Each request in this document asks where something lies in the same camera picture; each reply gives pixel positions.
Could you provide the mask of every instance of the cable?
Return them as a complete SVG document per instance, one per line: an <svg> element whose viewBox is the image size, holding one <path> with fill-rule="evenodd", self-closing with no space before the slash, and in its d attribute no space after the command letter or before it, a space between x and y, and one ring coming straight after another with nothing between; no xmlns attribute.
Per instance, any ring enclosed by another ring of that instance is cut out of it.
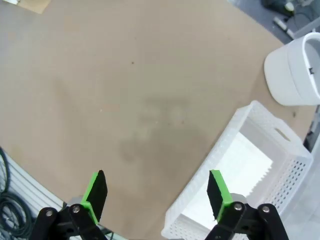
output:
<svg viewBox="0 0 320 240"><path fill-rule="evenodd" d="M12 237L27 239L33 228L32 214L28 205L19 196L9 192L11 180L9 163L1 147L0 156L4 163L6 175L4 177L4 190L0 193L0 225Z"/></svg>

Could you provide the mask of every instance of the metal bolt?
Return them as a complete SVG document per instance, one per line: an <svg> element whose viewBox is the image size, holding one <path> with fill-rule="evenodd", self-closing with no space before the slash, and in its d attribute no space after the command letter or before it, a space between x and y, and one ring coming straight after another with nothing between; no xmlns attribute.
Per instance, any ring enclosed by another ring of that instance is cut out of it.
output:
<svg viewBox="0 0 320 240"><path fill-rule="evenodd" d="M80 211L80 207L79 206L74 206L73 208L72 208L72 212L73 213L78 213Z"/></svg>
<svg viewBox="0 0 320 240"><path fill-rule="evenodd" d="M46 215L47 217L50 217L52 214L54 214L54 212L53 212L52 210L48 210L48 211L46 211L46 213L45 213L45 215Z"/></svg>
<svg viewBox="0 0 320 240"><path fill-rule="evenodd" d="M237 210L237 211L241 211L241 210L242 210L241 204L240 204L240 203L236 203L236 204L234 205L234 209Z"/></svg>
<svg viewBox="0 0 320 240"><path fill-rule="evenodd" d="M268 212L270 212L270 209L267 206L263 206L262 211L264 211L265 213L268 213Z"/></svg>

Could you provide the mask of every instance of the basket handle hole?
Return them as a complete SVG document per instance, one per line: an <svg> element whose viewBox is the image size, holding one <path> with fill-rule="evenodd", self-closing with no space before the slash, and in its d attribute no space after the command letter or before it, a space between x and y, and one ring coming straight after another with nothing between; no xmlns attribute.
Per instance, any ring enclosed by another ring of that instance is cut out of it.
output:
<svg viewBox="0 0 320 240"><path fill-rule="evenodd" d="M291 142L290 139L281 130L279 130L278 128L275 128L274 130L276 130L277 133L280 134L281 137L283 137L285 140L287 140L288 142Z"/></svg>

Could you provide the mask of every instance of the green gripper pad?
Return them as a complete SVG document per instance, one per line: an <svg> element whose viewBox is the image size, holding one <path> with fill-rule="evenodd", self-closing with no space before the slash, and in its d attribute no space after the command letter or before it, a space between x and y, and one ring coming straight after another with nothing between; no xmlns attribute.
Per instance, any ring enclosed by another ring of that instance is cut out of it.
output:
<svg viewBox="0 0 320 240"><path fill-rule="evenodd" d="M95 224L100 221L107 194L108 188L104 171L93 173L81 200L81 205L89 211Z"/></svg>
<svg viewBox="0 0 320 240"><path fill-rule="evenodd" d="M224 209L232 202L231 194L219 170L211 170L209 172L209 182L206 190L213 216L219 223L223 215Z"/></svg>

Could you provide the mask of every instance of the tan table surface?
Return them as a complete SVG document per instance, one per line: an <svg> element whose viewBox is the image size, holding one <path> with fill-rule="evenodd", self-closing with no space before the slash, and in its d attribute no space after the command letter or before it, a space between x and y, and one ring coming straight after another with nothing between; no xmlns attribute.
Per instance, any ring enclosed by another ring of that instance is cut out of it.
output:
<svg viewBox="0 0 320 240"><path fill-rule="evenodd" d="M303 138L315 108L264 78L282 44L226 0L1 3L0 144L61 199L103 169L101 223L158 239L168 207L235 110L258 100Z"/></svg>

